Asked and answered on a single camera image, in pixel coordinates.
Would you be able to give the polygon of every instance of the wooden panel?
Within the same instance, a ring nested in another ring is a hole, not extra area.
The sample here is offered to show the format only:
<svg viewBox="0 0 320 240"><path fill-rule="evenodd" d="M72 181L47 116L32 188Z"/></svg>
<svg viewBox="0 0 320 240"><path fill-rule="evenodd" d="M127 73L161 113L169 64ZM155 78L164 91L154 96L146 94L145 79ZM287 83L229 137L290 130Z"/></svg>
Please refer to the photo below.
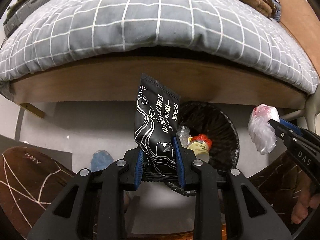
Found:
<svg viewBox="0 0 320 240"><path fill-rule="evenodd" d="M280 0L281 23L298 41L320 74L320 22L306 0Z"/></svg>
<svg viewBox="0 0 320 240"><path fill-rule="evenodd" d="M99 57L66 64L11 83L16 103L135 100L141 73L184 100L304 107L305 94L249 71L225 65L164 57Z"/></svg>

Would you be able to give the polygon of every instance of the mattress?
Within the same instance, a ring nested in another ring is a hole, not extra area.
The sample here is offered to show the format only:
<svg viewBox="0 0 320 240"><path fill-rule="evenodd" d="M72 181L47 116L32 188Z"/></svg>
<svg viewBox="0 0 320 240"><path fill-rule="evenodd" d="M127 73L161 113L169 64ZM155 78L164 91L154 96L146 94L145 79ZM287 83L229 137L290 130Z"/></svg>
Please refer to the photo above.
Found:
<svg viewBox="0 0 320 240"><path fill-rule="evenodd" d="M95 55L157 45L217 55L308 94L319 83L295 40L239 0L51 0L0 50L0 82Z"/></svg>

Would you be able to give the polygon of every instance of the bed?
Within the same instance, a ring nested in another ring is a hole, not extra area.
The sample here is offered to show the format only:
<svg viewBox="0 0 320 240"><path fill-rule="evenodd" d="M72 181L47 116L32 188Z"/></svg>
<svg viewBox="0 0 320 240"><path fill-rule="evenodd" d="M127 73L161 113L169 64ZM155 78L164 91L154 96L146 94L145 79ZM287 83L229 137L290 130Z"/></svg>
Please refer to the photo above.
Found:
<svg viewBox="0 0 320 240"><path fill-rule="evenodd" d="M183 100L303 109L319 20L280 1L278 24L238 0L52 0L2 47L1 93L43 116L29 103L135 100L145 72Z"/></svg>

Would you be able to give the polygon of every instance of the silver screw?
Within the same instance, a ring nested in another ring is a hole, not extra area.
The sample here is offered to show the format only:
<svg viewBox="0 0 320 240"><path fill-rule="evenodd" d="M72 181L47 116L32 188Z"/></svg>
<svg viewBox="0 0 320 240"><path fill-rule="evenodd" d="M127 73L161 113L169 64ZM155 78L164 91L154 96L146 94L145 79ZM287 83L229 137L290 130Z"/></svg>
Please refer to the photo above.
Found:
<svg viewBox="0 0 320 240"><path fill-rule="evenodd" d="M87 176L88 174L89 174L89 170L87 170L87 169L83 169L83 170L80 171L80 175L83 176L83 177Z"/></svg>
<svg viewBox="0 0 320 240"><path fill-rule="evenodd" d="M199 160L199 159L196 159L196 160L193 161L193 164L194 164L195 166L202 166L203 161L201 161L201 160Z"/></svg>
<svg viewBox="0 0 320 240"><path fill-rule="evenodd" d="M119 167L125 166L125 164L126 164L126 161L125 161L125 160L119 160L119 161L117 161L117 166L119 166Z"/></svg>
<svg viewBox="0 0 320 240"><path fill-rule="evenodd" d="M235 175L235 176L238 176L240 174L240 171L238 169L231 169L230 172L232 175Z"/></svg>

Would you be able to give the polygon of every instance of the wooden bed board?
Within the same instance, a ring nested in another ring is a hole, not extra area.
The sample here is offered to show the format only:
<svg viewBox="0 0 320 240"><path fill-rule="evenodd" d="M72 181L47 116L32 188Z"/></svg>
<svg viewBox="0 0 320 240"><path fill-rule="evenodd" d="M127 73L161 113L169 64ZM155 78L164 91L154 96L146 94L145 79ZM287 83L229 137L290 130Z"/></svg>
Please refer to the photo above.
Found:
<svg viewBox="0 0 320 240"><path fill-rule="evenodd" d="M166 57L88 58L28 74L11 82L17 104L60 101L136 100L147 73L183 101L304 107L306 94L265 75L219 63Z"/></svg>

